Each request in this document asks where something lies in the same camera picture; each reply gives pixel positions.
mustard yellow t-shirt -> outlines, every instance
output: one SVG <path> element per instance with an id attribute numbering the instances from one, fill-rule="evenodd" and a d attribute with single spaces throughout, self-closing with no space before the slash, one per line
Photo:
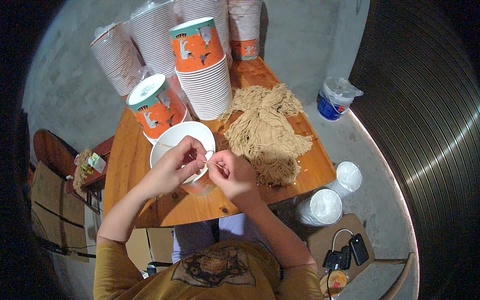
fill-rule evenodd
<path id="1" fill-rule="evenodd" d="M 102 299 L 323 299 L 317 273 L 286 269 L 264 247 L 224 241 L 143 279 L 124 246 L 97 245 L 94 298 Z"/>

light pants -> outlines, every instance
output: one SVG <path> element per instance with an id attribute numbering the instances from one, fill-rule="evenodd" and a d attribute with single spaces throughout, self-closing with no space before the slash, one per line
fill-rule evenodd
<path id="1" fill-rule="evenodd" d="M 220 229 L 220 241 L 239 240 L 259 243 L 267 249 L 264 237 L 258 231 L 257 226 L 244 214 L 226 216 L 218 219 Z M 203 221 L 173 228 L 173 253 L 172 261 L 177 261 L 199 252 L 215 244 L 212 234 L 212 222 Z"/>

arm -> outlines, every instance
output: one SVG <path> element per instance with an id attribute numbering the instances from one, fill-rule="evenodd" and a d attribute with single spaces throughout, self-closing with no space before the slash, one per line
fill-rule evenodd
<path id="1" fill-rule="evenodd" d="M 125 244 L 146 202 L 173 191 L 188 177 L 199 172 L 204 167 L 205 154 L 202 143 L 191 136 L 186 136 L 168 150 L 104 218 L 96 236 L 97 245 L 108 240 Z"/>
<path id="2" fill-rule="evenodd" d="M 284 268 L 304 265 L 317 272 L 317 262 L 307 246 L 260 198 L 250 164 L 229 150 L 215 153 L 210 161 L 225 168 L 220 171 L 217 166 L 207 164 L 210 179 L 258 226 L 280 265 Z"/>

black device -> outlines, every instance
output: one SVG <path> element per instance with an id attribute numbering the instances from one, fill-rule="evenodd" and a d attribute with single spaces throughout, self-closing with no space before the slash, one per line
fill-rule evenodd
<path id="1" fill-rule="evenodd" d="M 369 259 L 367 247 L 363 242 L 361 234 L 357 233 L 349 242 L 350 248 L 352 249 L 353 259 L 357 265 L 362 265 Z"/>
<path id="2" fill-rule="evenodd" d="M 340 263 L 342 261 L 342 252 L 328 250 L 327 255 L 325 256 L 324 268 L 331 270 L 338 270 L 340 268 Z"/>
<path id="3" fill-rule="evenodd" d="M 340 261 L 340 269 L 348 270 L 350 269 L 350 263 L 352 261 L 352 251 L 350 246 L 342 247 L 342 260 Z"/>

concrete floor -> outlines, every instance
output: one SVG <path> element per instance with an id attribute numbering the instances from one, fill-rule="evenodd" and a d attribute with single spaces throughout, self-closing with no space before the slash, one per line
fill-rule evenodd
<path id="1" fill-rule="evenodd" d="M 98 67 L 89 44 L 96 27 L 127 20 L 144 0 L 70 0 L 52 22 L 32 63 L 23 107 L 31 135 L 47 128 L 78 151 L 115 134 L 125 106 Z M 377 258 L 406 258 L 416 242 L 405 202 L 381 153 L 352 113 L 330 123 L 318 116 L 315 98 L 326 76 L 348 77 L 355 60 L 368 0 L 264 0 L 264 59 L 304 105 L 313 129 L 334 163 L 359 165 L 360 189 L 343 200 L 344 213 L 365 221 Z M 278 205 L 291 216 L 291 200 Z M 85 208 L 87 244 L 95 243 L 101 219 Z M 95 247 L 88 248 L 95 253 Z M 59 281 L 73 299 L 91 299 L 95 259 L 90 263 L 54 255 Z M 401 266 L 370 266 L 339 299 L 375 299 L 398 276 Z M 397 299 L 416 299 L 414 263 Z"/>

